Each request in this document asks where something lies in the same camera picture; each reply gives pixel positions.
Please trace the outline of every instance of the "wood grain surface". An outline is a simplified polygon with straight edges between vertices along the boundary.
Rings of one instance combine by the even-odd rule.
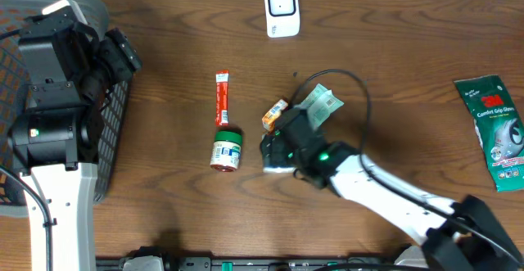
[[[262,173],[262,115],[327,68],[367,81],[367,153],[379,165],[442,196],[480,197],[524,251],[524,192],[495,191],[452,83],[499,74],[524,112],[524,0],[300,0],[299,35],[280,39],[266,35],[263,0],[102,1],[144,69],[108,197],[95,206],[97,256],[148,245],[217,256],[390,255],[410,242],[360,205]],[[234,173],[209,167],[221,69],[231,73],[230,120],[245,133]],[[327,138],[357,145],[361,90],[340,75],[317,82],[345,103],[324,124]],[[0,269],[30,270],[28,221],[0,225]]]

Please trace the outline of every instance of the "3m glove package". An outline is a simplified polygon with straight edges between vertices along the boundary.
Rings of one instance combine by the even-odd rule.
[[[475,130],[498,192],[524,187],[522,121],[498,75],[455,81],[473,116]]]

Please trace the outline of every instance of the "3m logo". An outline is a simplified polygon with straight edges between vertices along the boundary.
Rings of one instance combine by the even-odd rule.
[[[481,100],[484,102],[485,107],[501,106],[504,104],[499,95],[485,96]]]

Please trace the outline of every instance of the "gray glove image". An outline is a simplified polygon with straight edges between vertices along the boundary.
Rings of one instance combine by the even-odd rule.
[[[495,145],[491,149],[493,160],[507,160],[518,156],[524,148],[522,132],[517,119],[506,120],[495,131]]]

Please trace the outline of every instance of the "white rectangular gadget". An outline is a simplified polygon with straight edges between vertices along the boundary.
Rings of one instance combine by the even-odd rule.
[[[270,38],[291,37],[300,30],[298,0],[264,0]]]

